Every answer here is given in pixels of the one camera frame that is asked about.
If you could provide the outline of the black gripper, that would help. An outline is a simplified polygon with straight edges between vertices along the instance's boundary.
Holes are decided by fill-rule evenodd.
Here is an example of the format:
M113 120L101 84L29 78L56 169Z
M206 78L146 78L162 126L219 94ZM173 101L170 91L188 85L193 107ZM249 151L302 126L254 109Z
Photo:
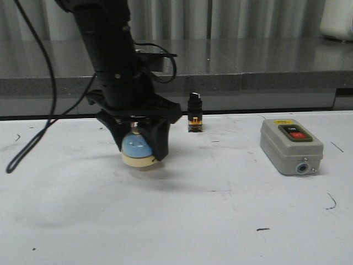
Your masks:
M90 105L97 104L102 109L96 118L110 131L119 151L124 137L130 132L130 125L118 122L114 116L160 117L139 123L138 131L155 159L163 160L169 153L170 123L176 123L182 115L180 104L155 94L152 80L145 73L134 77L131 71L104 71L98 72L97 78L100 88L89 92L87 100Z

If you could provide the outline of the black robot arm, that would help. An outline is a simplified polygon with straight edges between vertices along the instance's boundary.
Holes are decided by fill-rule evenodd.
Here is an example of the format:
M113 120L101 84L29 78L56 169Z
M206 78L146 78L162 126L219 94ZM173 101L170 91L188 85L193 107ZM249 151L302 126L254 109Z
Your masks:
M171 124L181 117L180 104L154 91L153 82L169 83L175 79L156 76L149 68L155 59L168 57L177 71L174 56L166 49L161 53L135 50L127 1L57 1L65 12L73 14L85 48L92 62L100 88L87 94L90 105L97 104L96 118L111 132L120 151L123 138L137 123L151 148L155 160L168 154Z

